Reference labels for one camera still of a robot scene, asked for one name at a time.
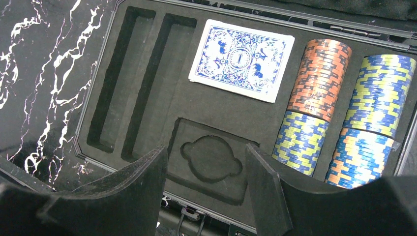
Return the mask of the blue yellow poker chip stack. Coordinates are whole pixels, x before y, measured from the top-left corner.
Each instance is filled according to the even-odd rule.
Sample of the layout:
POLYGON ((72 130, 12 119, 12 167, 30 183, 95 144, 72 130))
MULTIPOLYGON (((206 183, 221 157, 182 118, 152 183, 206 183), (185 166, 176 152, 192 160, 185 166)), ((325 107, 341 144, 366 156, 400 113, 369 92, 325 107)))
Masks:
POLYGON ((393 138, 416 66, 415 59, 402 55, 365 57, 343 126, 393 138))

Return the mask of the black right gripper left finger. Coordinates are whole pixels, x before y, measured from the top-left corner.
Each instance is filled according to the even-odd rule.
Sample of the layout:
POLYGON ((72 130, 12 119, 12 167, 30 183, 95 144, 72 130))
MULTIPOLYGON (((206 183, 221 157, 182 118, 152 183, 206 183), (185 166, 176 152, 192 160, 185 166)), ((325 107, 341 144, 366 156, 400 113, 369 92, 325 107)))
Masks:
POLYGON ((112 174, 51 194, 36 216, 74 236, 153 236, 167 166, 167 149, 157 147, 112 174))

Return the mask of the green poker chip stack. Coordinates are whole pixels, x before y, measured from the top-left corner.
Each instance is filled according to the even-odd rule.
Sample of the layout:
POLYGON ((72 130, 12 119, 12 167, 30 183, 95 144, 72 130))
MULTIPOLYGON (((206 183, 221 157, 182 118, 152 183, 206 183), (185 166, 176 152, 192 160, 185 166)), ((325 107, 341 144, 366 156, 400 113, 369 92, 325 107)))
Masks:
POLYGON ((329 122, 307 114, 286 111, 272 152, 272 158, 312 177, 329 122))

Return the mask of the blue orange poker chip stack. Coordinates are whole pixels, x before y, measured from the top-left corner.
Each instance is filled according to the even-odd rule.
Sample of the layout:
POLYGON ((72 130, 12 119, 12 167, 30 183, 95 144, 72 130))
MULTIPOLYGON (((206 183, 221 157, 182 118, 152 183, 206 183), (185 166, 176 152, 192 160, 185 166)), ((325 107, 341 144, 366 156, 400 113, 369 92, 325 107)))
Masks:
POLYGON ((325 183, 353 189, 382 177, 396 141, 390 137, 342 128, 325 176, 325 183))

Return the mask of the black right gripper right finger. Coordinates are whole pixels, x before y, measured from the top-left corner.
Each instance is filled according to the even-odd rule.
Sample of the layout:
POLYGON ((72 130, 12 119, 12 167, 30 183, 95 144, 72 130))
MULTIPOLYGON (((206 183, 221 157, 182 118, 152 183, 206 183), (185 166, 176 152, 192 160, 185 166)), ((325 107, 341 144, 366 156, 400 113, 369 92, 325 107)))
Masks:
POLYGON ((351 190, 304 175, 245 147, 259 236, 414 236, 417 178, 382 177, 351 190))

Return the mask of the brown poker chip stack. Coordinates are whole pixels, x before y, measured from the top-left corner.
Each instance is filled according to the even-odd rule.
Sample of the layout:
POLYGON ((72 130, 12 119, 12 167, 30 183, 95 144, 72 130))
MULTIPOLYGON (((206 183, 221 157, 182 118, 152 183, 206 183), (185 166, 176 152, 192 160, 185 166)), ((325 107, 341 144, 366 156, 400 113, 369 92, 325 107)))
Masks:
POLYGON ((307 42, 287 109, 330 122, 351 55, 337 40, 307 42))

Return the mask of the blue playing card deck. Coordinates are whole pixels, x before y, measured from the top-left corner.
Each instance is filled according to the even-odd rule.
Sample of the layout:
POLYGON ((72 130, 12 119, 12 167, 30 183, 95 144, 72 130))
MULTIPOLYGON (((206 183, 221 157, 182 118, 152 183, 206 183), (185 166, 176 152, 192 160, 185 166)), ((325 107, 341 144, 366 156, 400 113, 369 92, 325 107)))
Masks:
POLYGON ((208 19, 188 79, 274 103, 294 42, 291 35, 208 19))

